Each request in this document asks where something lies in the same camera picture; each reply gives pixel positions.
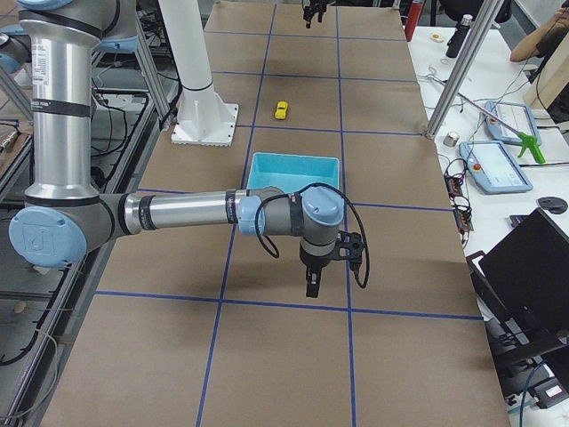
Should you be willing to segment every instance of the blue tape line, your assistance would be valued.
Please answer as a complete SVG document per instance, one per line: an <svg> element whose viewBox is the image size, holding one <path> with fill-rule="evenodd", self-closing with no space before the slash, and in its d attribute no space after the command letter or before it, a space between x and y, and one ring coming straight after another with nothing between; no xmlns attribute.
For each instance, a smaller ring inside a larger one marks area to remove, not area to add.
<svg viewBox="0 0 569 427"><path fill-rule="evenodd" d="M263 68L261 71L262 73L265 72L265 68L267 66L268 47L270 45L270 32L272 31L273 24L275 22L275 14L276 14L276 5L273 6L273 16L271 17L271 21L270 21L270 30L269 30L268 40L267 40L267 48L265 49L265 58L263 59ZM252 119L253 124L255 124L255 120L257 119L257 112L259 110L260 90L261 90L262 85L263 85L263 76L260 77L259 91L257 93L257 102L255 105L255 111L253 113L253 119ZM243 175L241 177L241 187L244 186L244 179L245 179L247 164L248 164L248 160L249 160L249 153L251 151L253 133L254 133L254 128L251 130L251 134L249 135L249 143L247 145L247 152L245 154ZM233 230L231 231L231 239L229 240L228 257L227 257L227 260L225 263L225 270L223 272L223 282L221 284L220 302L218 303L217 313L215 315L215 323L213 325L213 332L212 332L212 342L210 344L210 352L208 355L207 366L205 369L204 385L202 386L202 396L200 398L199 408L198 408L198 412L197 412L196 427L201 427L202 417L204 415L204 404L205 404L205 399L207 397L207 386L209 383L210 373L212 370L213 352L215 350L215 342L217 340L217 331L218 331L219 324L220 324L221 309L223 307L223 297L225 295L225 288L226 288L227 280L228 280L229 265L231 263L231 254L233 252L233 243L235 241L236 226L234 225L232 227L232 229Z"/></svg>
<svg viewBox="0 0 569 427"><path fill-rule="evenodd" d="M453 212L450 207L427 207L427 206L406 206L406 205L383 205L375 203L357 203L354 206L364 206L364 207L385 207L388 209L406 209L411 211L435 211L435 212Z"/></svg>
<svg viewBox="0 0 569 427"><path fill-rule="evenodd" d="M111 295L111 296L128 296L134 298L152 298L156 300L179 300L179 301L194 301L194 302L219 302L218 298L205 298L201 296L185 296L185 295L171 295L171 294L145 294L139 292L122 292L122 291L105 291L97 290L96 295Z"/></svg>
<svg viewBox="0 0 569 427"><path fill-rule="evenodd" d="M10 100L5 101L4 104L2 104L2 107L0 107L0 111L2 111L2 110L4 109L4 107L5 107L6 105L8 105L8 102L10 102Z"/></svg>
<svg viewBox="0 0 569 427"><path fill-rule="evenodd" d="M300 310L321 310L321 311L342 311L347 312L345 307L331 307L327 305L310 305L310 304L292 304L288 302L264 302L264 301L245 301L245 300L228 300L224 299L223 303L235 305L254 305L258 307L279 307L283 309L300 309Z"/></svg>
<svg viewBox="0 0 569 427"><path fill-rule="evenodd" d="M415 311L398 311L398 310L372 310L372 309L351 309L354 313L379 314L384 316L403 316L408 318L451 318L455 320L482 320L482 316L465 316L461 314L444 314L444 313L420 313Z"/></svg>
<svg viewBox="0 0 569 427"><path fill-rule="evenodd" d="M223 271L223 281L221 282L220 299L217 305L217 312L215 313L215 323L213 324L212 341L210 343L210 351L207 357L207 365L205 366L204 384L202 386L202 395L199 401L199 408L197 410L196 427L202 424L202 417L204 415L205 399L207 397L207 386L210 381L210 373L212 372L213 352L215 350L215 342L217 341L217 331L220 325L221 308L223 307L223 295L228 283L229 265L231 263L231 254L233 253L233 244L235 241L236 226L234 225L231 230L231 239L229 240L228 257L225 261L225 270Z"/></svg>
<svg viewBox="0 0 569 427"><path fill-rule="evenodd" d="M283 127L283 126L271 126L271 125L253 125L255 129L278 129L281 131L304 131L304 132L331 132L340 133L338 130L334 129L308 129L306 127Z"/></svg>
<svg viewBox="0 0 569 427"><path fill-rule="evenodd" d="M340 37L341 40L374 40L376 42L407 42L404 38L383 37Z"/></svg>
<svg viewBox="0 0 569 427"><path fill-rule="evenodd" d="M344 133L361 133L361 134L369 134L369 135L422 136L422 133L420 133L420 132L358 131L358 130L347 131L347 130L344 130Z"/></svg>
<svg viewBox="0 0 569 427"><path fill-rule="evenodd" d="M231 249L233 248L233 238L230 241ZM229 261L226 262L226 272L224 273L224 282L227 279ZM238 304L238 305L255 305L262 307L277 307L286 309L301 309L301 310L322 310L322 311L344 311L348 312L351 310L355 313L363 314L380 314L386 316L402 316L411 318L450 318L457 320L484 320L481 316L466 316L460 314L445 314L445 313L421 313L418 311L397 311L397 310L375 310L375 309L357 309L350 307L333 307L329 305L311 305L311 304L293 304L288 302L264 302L264 301L249 301L249 300L232 300L225 298L207 298L201 296L189 296L189 295L172 295L172 294L147 294L139 292L124 292L124 291L106 291L97 290L96 295L108 295L108 296L124 296L130 298L150 298L157 300L174 300L174 301L193 301L193 302L223 302L226 304Z"/></svg>
<svg viewBox="0 0 569 427"><path fill-rule="evenodd" d="M346 129L309 129L307 127L286 127L286 126L273 126L273 125L240 125L242 127L252 127L254 129L278 129L289 131L304 131L304 132L332 132L332 133L363 133L370 135L394 135L394 136L421 136L421 133L407 133L407 132L383 132L383 131L347 131Z"/></svg>
<svg viewBox="0 0 569 427"><path fill-rule="evenodd" d="M237 74L238 76L260 76L260 73L246 71L212 71L212 74Z"/></svg>
<svg viewBox="0 0 569 427"><path fill-rule="evenodd" d="M243 36L279 36L279 37L301 37L301 38L331 38L333 40L374 40L378 42L406 42L403 38L384 38L384 37L340 37L340 36L307 36L302 34L280 34L280 33L251 33L246 31L211 31L204 30L205 33L211 34L228 34L228 35L243 35Z"/></svg>
<svg viewBox="0 0 569 427"><path fill-rule="evenodd" d="M343 78L344 80L354 80L362 82L386 82L386 83L417 83L417 80L398 79L398 78L378 78L378 77L334 77L334 76L311 76L302 74L272 74L272 73L252 73L248 71L212 71L213 74L231 74L237 76L267 76L267 77L290 77L290 78L324 78L335 80Z"/></svg>
<svg viewBox="0 0 569 427"><path fill-rule="evenodd" d="M398 78L374 78L374 77L342 77L344 80L355 80L363 82L386 82L386 83L417 83L417 80L398 79Z"/></svg>
<svg viewBox="0 0 569 427"><path fill-rule="evenodd" d="M9 16L15 16L12 15L12 12L16 11L17 12L18 6L14 6L10 11L8 11L8 13L6 13L5 15L2 15L2 17L0 17L0 20L4 20L4 18L7 18Z"/></svg>
<svg viewBox="0 0 569 427"><path fill-rule="evenodd" d="M340 145L341 145L341 179L344 193L347 192L348 184L346 182L346 162L344 150L344 116L341 98L341 49L340 49L340 14L338 8L336 11L336 50L338 53L338 101L340 112ZM348 230L348 208L344 204L344 229ZM346 267L346 299L348 302L348 352L349 352L349 394L351 403L352 427L357 427L357 401L356 401L356 367L354 355L354 326L352 318L352 294L349 264L345 262Z"/></svg>

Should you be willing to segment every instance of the blue joint cap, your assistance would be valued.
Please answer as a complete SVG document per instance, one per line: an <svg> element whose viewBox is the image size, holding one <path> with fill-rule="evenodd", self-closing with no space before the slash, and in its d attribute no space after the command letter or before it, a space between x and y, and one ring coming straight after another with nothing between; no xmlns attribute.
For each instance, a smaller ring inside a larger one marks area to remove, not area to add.
<svg viewBox="0 0 569 427"><path fill-rule="evenodd" d="M32 11L52 11L67 6L74 0L17 0L18 4Z"/></svg>
<svg viewBox="0 0 569 427"><path fill-rule="evenodd" d="M28 34L19 24L6 25L0 28L0 33L4 33L7 36L25 36Z"/></svg>
<svg viewBox="0 0 569 427"><path fill-rule="evenodd" d="M255 236L255 214L260 206L259 196L243 197L239 201L239 212L237 219L239 222L239 231L241 234ZM265 212L261 210L259 213L259 233L263 234L265 231Z"/></svg>
<svg viewBox="0 0 569 427"><path fill-rule="evenodd" d="M310 187L302 193L302 209L314 222L333 227L344 219L344 201L326 187Z"/></svg>
<svg viewBox="0 0 569 427"><path fill-rule="evenodd" d="M84 233L65 214L50 207L31 206L12 218L10 241L18 254L34 265L60 269L87 254Z"/></svg>
<svg viewBox="0 0 569 427"><path fill-rule="evenodd" d="M18 71L21 65L12 57L0 53L0 67L8 74Z"/></svg>
<svg viewBox="0 0 569 427"><path fill-rule="evenodd" d="M133 53L139 45L137 36L128 38L103 38L95 48L103 53Z"/></svg>

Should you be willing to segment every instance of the yellow toy car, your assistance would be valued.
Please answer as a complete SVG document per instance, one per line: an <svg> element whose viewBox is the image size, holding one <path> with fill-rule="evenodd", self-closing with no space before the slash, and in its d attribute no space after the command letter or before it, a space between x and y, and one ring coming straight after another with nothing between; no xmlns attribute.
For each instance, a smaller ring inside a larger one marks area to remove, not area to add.
<svg viewBox="0 0 569 427"><path fill-rule="evenodd" d="M279 101L278 104L276 105L275 119L285 120L287 111L288 111L288 102Z"/></svg>

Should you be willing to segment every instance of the white metal column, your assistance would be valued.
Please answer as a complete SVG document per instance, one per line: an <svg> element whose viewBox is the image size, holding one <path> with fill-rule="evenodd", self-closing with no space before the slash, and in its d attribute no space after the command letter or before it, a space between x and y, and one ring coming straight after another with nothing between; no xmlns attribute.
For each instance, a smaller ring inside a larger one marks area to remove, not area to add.
<svg viewBox="0 0 569 427"><path fill-rule="evenodd" d="M213 88L197 0L159 3L183 86L172 142L231 145L239 108L224 103Z"/></svg>

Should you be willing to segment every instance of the blue plastic bin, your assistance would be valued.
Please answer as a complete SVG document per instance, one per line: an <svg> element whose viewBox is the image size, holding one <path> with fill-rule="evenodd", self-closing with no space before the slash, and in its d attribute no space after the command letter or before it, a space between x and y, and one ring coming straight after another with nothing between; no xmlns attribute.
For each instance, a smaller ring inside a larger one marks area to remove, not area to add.
<svg viewBox="0 0 569 427"><path fill-rule="evenodd" d="M340 187L340 160L334 157L255 153L252 156L248 189L278 187L293 193L314 182Z"/></svg>

